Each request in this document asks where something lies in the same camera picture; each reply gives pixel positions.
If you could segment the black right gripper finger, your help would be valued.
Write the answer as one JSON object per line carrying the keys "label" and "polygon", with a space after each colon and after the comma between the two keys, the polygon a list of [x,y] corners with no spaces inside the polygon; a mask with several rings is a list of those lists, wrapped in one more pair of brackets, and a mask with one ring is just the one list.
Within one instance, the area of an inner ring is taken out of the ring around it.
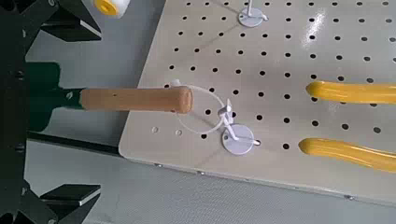
{"label": "black right gripper finger", "polygon": [[98,201],[100,185],[63,184],[37,196],[25,184],[18,224],[82,224]]}
{"label": "black right gripper finger", "polygon": [[18,0],[25,27],[65,42],[99,41],[101,29],[82,0]]}

